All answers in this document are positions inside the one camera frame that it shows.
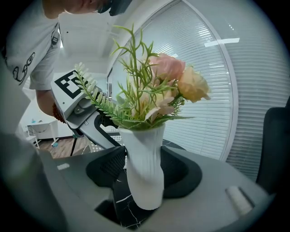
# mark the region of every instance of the peach rose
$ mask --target peach rose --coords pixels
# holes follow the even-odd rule
[[[191,102],[200,101],[201,98],[210,100],[207,95],[209,87],[207,81],[198,72],[189,66],[178,81],[178,91]]]
[[[150,57],[150,64],[158,64],[151,66],[154,77],[157,74],[162,80],[167,79],[168,81],[178,80],[185,69],[185,62],[164,53],[158,57]]]

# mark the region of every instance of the black chair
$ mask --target black chair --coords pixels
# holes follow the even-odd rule
[[[290,98],[285,108],[267,111],[257,184],[269,194],[276,193],[290,161]]]

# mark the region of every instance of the white t-shirt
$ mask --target white t-shirt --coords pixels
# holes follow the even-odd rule
[[[30,76],[30,89],[50,90],[60,50],[58,19],[48,19],[42,0],[35,0],[11,28],[2,52],[19,86]]]

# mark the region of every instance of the wooden floor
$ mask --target wooden floor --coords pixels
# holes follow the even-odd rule
[[[41,141],[39,143],[39,147],[42,150],[49,151],[54,159],[69,157],[72,152],[73,141],[74,139],[59,140],[57,141],[58,143],[57,147],[51,146],[53,141]],[[78,138],[73,155],[80,155],[81,154],[80,151],[84,151],[88,145],[89,142],[85,139],[85,137]]]

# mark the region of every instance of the white cylinder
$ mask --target white cylinder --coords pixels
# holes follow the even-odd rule
[[[165,124],[149,130],[118,129],[127,149],[127,179],[136,204],[145,210],[162,203],[164,174],[160,166]]]

